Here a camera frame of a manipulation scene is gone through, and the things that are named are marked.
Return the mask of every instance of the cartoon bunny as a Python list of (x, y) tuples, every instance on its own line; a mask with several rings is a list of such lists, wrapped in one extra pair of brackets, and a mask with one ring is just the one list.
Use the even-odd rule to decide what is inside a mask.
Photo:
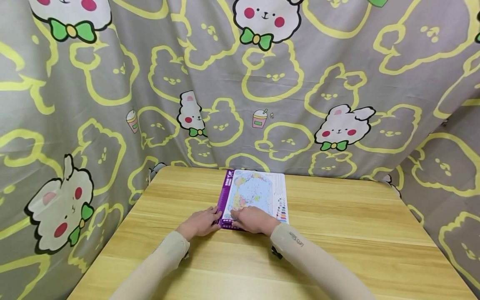
[(393, 185), (393, 183), (392, 183), (392, 177), (391, 177), (389, 174), (385, 175), (385, 177), (383, 178), (382, 181), (385, 181), (388, 185), (390, 185), (390, 186), (392, 187), (392, 189), (395, 190), (395, 192), (396, 192), (396, 194), (398, 195), (398, 197), (399, 197), (400, 199), (402, 199), (402, 194), (401, 194), (400, 191), (396, 188), (396, 186)]
[(254, 44), (268, 51), (298, 30), (303, 0), (235, 0), (233, 21), (242, 29), (240, 42)]
[(78, 38), (85, 43), (96, 42), (96, 31), (112, 22), (108, 0), (29, 0), (34, 16), (50, 25), (59, 42)]
[(153, 169), (150, 169), (148, 168), (148, 170), (150, 171), (150, 173), (148, 174), (148, 177), (147, 177), (147, 186), (150, 185), (150, 183), (152, 182), (153, 178), (155, 177), (155, 175), (157, 175), (157, 173), (163, 168), (163, 167), (166, 167), (167, 165), (164, 164), (164, 163), (158, 163), (155, 165), (155, 167), (153, 167)]
[(205, 132), (205, 123), (200, 112), (202, 108), (197, 103), (193, 91), (188, 91), (180, 95), (180, 111), (177, 121), (180, 127), (188, 130), (189, 136), (195, 137), (203, 135), (207, 137)]
[(92, 217), (93, 181), (87, 169), (77, 169), (72, 155), (65, 155), (63, 178), (47, 181), (25, 207), (36, 225), (36, 253), (54, 254), (67, 242), (74, 246)]
[(361, 140), (370, 131), (368, 119), (375, 113), (370, 106), (354, 111), (347, 104), (336, 106), (328, 112), (325, 122), (315, 133), (315, 142), (322, 145), (322, 151), (345, 151), (348, 145)]

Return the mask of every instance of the person's right hand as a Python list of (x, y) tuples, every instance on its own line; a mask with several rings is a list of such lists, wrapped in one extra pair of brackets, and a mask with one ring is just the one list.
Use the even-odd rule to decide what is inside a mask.
[(239, 227), (251, 233), (263, 233), (271, 236), (280, 221), (255, 206), (247, 206), (239, 210), (231, 210), (230, 213), (236, 219), (233, 226)]

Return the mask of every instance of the printed curtain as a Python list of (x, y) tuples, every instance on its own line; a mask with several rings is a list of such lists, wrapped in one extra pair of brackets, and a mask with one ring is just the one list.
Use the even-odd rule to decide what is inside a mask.
[(383, 181), (480, 297), (478, 0), (0, 11), (2, 299), (65, 299), (165, 165)]

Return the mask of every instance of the beige arm sleeve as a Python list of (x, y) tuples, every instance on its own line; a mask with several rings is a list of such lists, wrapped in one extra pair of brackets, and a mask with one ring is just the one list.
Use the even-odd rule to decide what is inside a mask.
[(358, 277), (292, 226), (278, 225), (270, 240), (287, 261), (312, 278), (332, 300), (375, 299)]
[(190, 243), (176, 231), (169, 233), (159, 247), (119, 286), (110, 300), (150, 300), (162, 278), (175, 270)]

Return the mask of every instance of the wood grain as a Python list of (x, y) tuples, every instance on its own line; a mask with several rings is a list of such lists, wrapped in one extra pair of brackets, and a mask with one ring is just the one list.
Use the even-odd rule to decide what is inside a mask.
[[(224, 170), (161, 169), (69, 299), (108, 299), (179, 223), (216, 204), (224, 176)], [(475, 299), (386, 184), (290, 175), (286, 183), (291, 225), (377, 299)], [(270, 247), (265, 236), (230, 230), (195, 239), (190, 258), (160, 283), (154, 299), (326, 299)]]

